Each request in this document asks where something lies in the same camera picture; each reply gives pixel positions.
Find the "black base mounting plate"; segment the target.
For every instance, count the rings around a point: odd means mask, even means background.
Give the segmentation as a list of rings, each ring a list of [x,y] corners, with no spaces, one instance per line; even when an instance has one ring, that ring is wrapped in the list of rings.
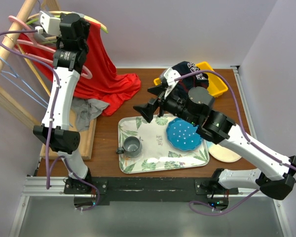
[[[238,194],[238,189],[230,191],[210,187],[211,178],[178,178],[178,177],[92,177],[91,184],[97,189],[91,190],[76,179],[66,178],[64,194],[74,195],[76,207],[109,205],[117,201],[141,202],[189,202],[192,200],[207,201],[222,195]]]

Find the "blue dotted plate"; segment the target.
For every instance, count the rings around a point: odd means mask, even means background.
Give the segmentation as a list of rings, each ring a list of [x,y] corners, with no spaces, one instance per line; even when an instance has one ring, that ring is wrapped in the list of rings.
[[[175,118],[170,121],[166,128],[168,142],[180,151],[193,151],[198,148],[203,139],[196,133],[198,126],[186,122],[183,119]]]

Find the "cream and blue plate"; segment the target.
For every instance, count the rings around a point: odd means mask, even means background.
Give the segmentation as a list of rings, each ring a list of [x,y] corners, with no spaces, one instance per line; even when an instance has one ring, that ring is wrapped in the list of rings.
[[[221,162],[232,163],[232,162],[236,162],[242,158],[237,153],[235,153],[225,147],[222,147],[220,145],[210,144],[208,151],[209,151],[209,154],[213,158],[215,158]]]

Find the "grey mug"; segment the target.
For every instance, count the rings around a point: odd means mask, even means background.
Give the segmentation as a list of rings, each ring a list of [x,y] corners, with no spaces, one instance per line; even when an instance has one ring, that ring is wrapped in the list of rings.
[[[126,138],[121,147],[116,150],[116,154],[124,154],[129,158],[136,158],[142,152],[142,144],[139,138],[130,136]]]

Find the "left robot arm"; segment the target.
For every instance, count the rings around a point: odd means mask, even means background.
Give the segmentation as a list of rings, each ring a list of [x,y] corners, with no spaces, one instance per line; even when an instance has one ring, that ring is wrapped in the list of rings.
[[[91,173],[78,150],[80,133],[69,129],[69,121],[74,90],[89,51],[90,23],[77,13],[55,17],[46,11],[40,12],[39,22],[57,42],[49,104],[41,125],[34,126],[33,134],[45,144],[45,161],[49,161],[49,151],[55,152],[68,170],[68,186],[86,194],[92,190]]]

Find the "wooden clothes rack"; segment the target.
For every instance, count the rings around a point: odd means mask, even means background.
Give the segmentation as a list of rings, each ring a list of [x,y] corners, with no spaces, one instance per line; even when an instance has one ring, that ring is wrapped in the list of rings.
[[[25,22],[30,17],[32,10],[34,9],[35,4],[38,3],[37,0],[25,0],[21,9],[17,14],[17,18]],[[57,0],[42,0],[42,4],[40,5],[42,9],[48,10],[60,10],[60,5]],[[21,30],[23,26],[21,23],[12,22],[10,26],[10,31]],[[9,47],[10,49],[14,49],[14,46],[17,42],[19,34],[8,34],[4,36],[2,43]],[[10,52],[0,46],[0,57],[6,60],[10,55]],[[4,62],[0,60],[0,73],[4,67]],[[5,91],[0,86],[0,105],[5,108],[8,112],[14,115],[18,120],[20,120],[26,127],[30,130],[33,129],[34,125],[39,125],[40,122],[32,116],[24,107],[22,107],[7,91]],[[82,156],[82,159],[88,160],[91,159],[93,141],[95,136],[95,127],[96,127],[96,119],[91,121],[90,128],[88,131],[84,131],[81,134],[81,142],[79,145],[79,150]]]

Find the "grey tank top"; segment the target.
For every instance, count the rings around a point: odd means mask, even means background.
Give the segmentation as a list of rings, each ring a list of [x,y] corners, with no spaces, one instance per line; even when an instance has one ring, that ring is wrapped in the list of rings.
[[[78,131],[89,128],[90,122],[97,118],[108,103],[97,99],[73,97],[81,70],[70,66],[77,59],[78,51],[57,49],[53,54],[53,84],[49,103],[41,126],[48,129],[70,129],[70,110],[76,114],[75,127]]]

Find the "yellow plastic hanger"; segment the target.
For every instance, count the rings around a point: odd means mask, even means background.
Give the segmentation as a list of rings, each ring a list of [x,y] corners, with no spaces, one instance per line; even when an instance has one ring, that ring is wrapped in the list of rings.
[[[43,87],[43,89],[45,90],[45,92],[47,93],[47,95],[50,96],[50,91],[47,88],[46,84],[44,83],[42,77],[39,75],[38,71],[36,70],[34,64],[28,58],[24,58],[24,60],[27,63],[27,65],[29,66],[29,68],[31,69],[31,71],[36,76],[37,80],[39,81],[39,83],[41,84],[41,86]]]

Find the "leaf pattern serving tray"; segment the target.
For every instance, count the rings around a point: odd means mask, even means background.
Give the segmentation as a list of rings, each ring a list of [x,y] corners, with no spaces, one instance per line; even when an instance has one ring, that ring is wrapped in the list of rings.
[[[147,123],[142,116],[123,118],[118,123],[118,145],[130,136],[139,138],[142,152],[136,158],[119,155],[119,168],[125,174],[183,169],[205,166],[209,160],[209,152],[205,140],[193,151],[180,151],[167,140],[166,128],[176,117],[165,114],[154,116]]]

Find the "beige wooden hanger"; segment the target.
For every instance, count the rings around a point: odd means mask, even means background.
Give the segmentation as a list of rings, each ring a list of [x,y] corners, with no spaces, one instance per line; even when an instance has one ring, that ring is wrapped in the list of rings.
[[[42,27],[43,30],[51,36],[60,37],[63,36],[61,29],[65,26],[70,27],[70,23],[66,23],[65,20],[69,17],[73,17],[73,19],[83,19],[83,23],[94,23],[100,26],[100,28],[108,33],[107,28],[101,22],[89,17],[85,16],[82,13],[77,12],[69,12],[69,11],[43,11],[41,10],[39,13],[34,14],[28,18],[28,21],[25,23],[26,26],[29,26],[35,22],[37,25]]]

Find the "pink plastic hanger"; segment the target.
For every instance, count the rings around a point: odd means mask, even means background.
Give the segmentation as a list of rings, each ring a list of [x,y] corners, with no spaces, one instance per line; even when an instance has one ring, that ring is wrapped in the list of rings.
[[[31,30],[31,28],[25,22],[23,22],[22,20],[18,19],[15,16],[9,15],[8,19],[10,20],[11,23],[17,23],[18,25],[20,25],[22,29]],[[19,47],[19,45],[23,44],[23,45],[33,46],[35,48],[41,49],[41,50],[46,51],[46,52],[50,52],[52,54],[55,53],[55,51],[56,51],[55,49],[47,47],[45,45],[42,45],[42,44],[39,44],[38,42],[36,42],[36,40],[34,38],[34,33],[26,33],[26,36],[30,40],[28,41],[28,40],[18,39],[15,42],[15,44],[17,45],[17,48]],[[47,58],[43,58],[43,57],[40,57],[40,56],[37,56],[37,55],[28,54],[28,53],[26,53],[26,54],[29,55],[29,56],[33,56],[36,59],[39,59],[39,60],[41,60],[41,61],[43,61],[45,63],[52,64],[52,60],[49,60]],[[83,66],[82,72],[83,72],[82,75],[81,75],[82,77],[84,77],[86,79],[91,79],[92,78],[92,73],[86,66]]]

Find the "red tank top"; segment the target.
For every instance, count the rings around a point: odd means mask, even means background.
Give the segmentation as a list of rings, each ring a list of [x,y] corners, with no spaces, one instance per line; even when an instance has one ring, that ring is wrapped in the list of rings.
[[[108,107],[101,113],[108,117],[141,89],[141,80],[135,73],[117,73],[104,48],[100,31],[99,24],[90,24],[86,40],[89,51],[85,55],[84,66],[91,72],[92,78],[81,76],[75,86],[73,97],[85,100],[97,99],[108,103]]]

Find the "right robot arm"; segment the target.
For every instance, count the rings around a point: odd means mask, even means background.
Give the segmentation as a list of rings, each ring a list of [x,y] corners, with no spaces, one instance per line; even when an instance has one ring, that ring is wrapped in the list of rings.
[[[284,156],[273,151],[246,133],[235,121],[213,110],[214,97],[203,87],[193,87],[187,98],[167,95],[159,85],[148,89],[157,97],[133,108],[146,122],[151,122],[154,112],[168,112],[197,128],[201,138],[227,148],[255,166],[251,170],[218,168],[213,173],[207,189],[215,194],[233,188],[248,188],[264,195],[283,200],[293,190],[296,179],[296,156]]]

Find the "yellow plastic bin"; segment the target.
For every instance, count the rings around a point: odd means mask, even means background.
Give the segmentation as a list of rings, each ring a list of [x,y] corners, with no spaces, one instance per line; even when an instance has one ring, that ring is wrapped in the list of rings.
[[[205,61],[197,64],[182,61],[174,65],[172,69],[176,70],[181,76],[195,71],[214,71],[213,68]],[[201,75],[187,77],[178,82],[172,92],[180,98],[186,98],[188,91],[193,87],[198,86],[206,88],[209,94],[214,97],[219,97],[228,91],[227,85],[218,76],[211,73],[203,73]]]

